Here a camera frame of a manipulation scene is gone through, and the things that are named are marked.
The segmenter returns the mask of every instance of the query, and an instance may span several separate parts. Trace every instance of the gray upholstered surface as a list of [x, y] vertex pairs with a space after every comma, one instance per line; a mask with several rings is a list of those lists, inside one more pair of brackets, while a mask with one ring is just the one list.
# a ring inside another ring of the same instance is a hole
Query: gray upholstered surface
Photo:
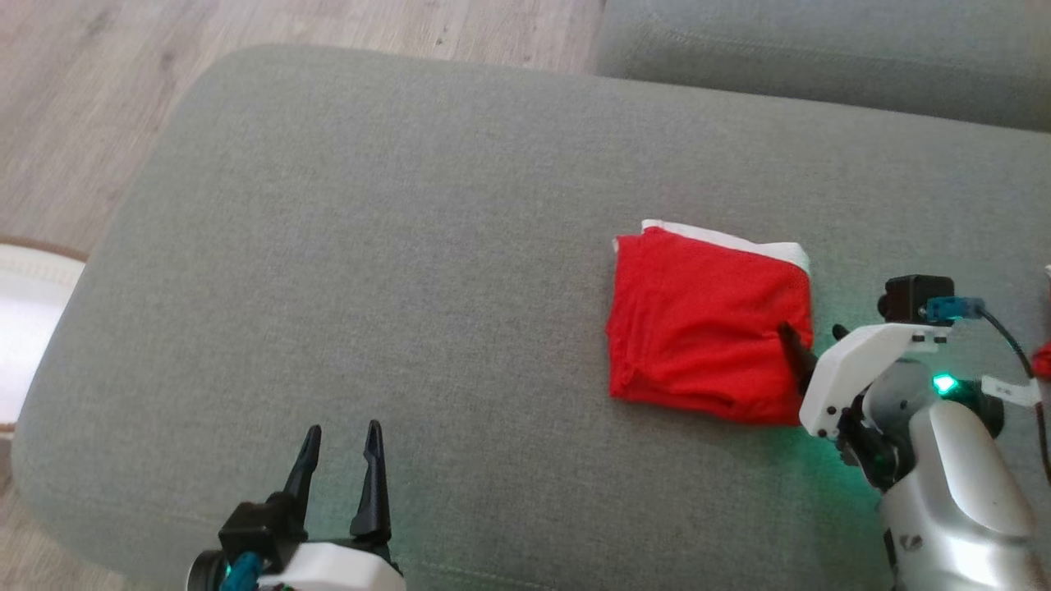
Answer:
[[598, 72], [1051, 130], [1051, 4], [609, 0]]
[[[16, 483], [63, 543], [172, 584], [314, 422], [308, 525], [342, 534], [376, 417], [414, 590], [885, 590], [877, 495], [831, 446], [606, 398], [610, 241], [645, 217], [798, 240], [821, 346], [907, 272], [954, 277], [1032, 344], [1049, 160], [1051, 136], [840, 105], [239, 53], [94, 253]], [[985, 326], [950, 351], [932, 363], [1021, 376]], [[1003, 444], [1046, 530], [1032, 417]]]

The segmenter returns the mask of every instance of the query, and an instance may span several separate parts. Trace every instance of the red cloth at image edge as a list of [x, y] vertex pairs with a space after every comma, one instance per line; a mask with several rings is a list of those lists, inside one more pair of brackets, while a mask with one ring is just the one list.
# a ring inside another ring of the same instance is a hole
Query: red cloth at image edge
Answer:
[[798, 425], [802, 399], [777, 328], [787, 321], [812, 345], [806, 272], [656, 227], [617, 243], [610, 394]]

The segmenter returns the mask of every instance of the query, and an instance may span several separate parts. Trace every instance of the gray ottoman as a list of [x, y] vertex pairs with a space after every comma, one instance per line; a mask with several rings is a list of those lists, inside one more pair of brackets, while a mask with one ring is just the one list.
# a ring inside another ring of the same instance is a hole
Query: gray ottoman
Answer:
[[609, 0], [598, 70], [1051, 130], [1051, 4]]
[[[410, 588], [889, 587], [827, 443], [606, 396], [611, 239], [646, 217], [813, 264], [820, 348], [883, 281], [952, 276], [1047, 338], [1051, 137], [857, 107], [326, 48], [226, 58], [77, 287], [19, 422], [56, 538], [178, 585], [325, 428], [346, 532], [383, 422]], [[991, 329], [931, 360], [1019, 379]], [[1001, 444], [1051, 523], [1032, 415]], [[1039, 539], [1047, 557], [1051, 541]]]

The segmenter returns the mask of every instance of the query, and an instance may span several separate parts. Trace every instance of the white trim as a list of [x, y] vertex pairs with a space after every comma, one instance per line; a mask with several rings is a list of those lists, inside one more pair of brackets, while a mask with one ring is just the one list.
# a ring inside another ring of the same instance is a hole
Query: white trim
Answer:
[[795, 242], [756, 244], [755, 242], [749, 242], [743, 238], [738, 238], [733, 235], [699, 228], [687, 224], [665, 222], [663, 220], [642, 220], [643, 231], [646, 228], [661, 228], [662, 230], [669, 231], [672, 233], [677, 233], [679, 236], [693, 240], [699, 240], [701, 242], [707, 242], [724, 248], [733, 248], [734, 250], [741, 250], [743, 252], [762, 254], [764, 257], [769, 257], [770, 259], [791, 263], [792, 265], [803, 269], [803, 272], [807, 276], [810, 274], [810, 258], [806, 256], [806, 251], [803, 250], [803, 247]]

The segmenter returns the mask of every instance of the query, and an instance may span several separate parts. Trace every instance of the glowing green light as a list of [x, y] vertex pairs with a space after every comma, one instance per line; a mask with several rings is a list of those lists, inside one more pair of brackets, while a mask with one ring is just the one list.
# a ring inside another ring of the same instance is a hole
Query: glowing green light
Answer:
[[949, 375], [948, 373], [942, 373], [940, 375], [935, 375], [934, 379], [931, 380], [931, 382], [934, 383], [934, 388], [937, 389], [937, 395], [940, 396], [944, 396], [945, 394], [949, 393], [949, 390], [955, 388], [956, 384], [959, 384], [959, 382], [956, 382], [956, 379], [953, 378], [952, 375]]

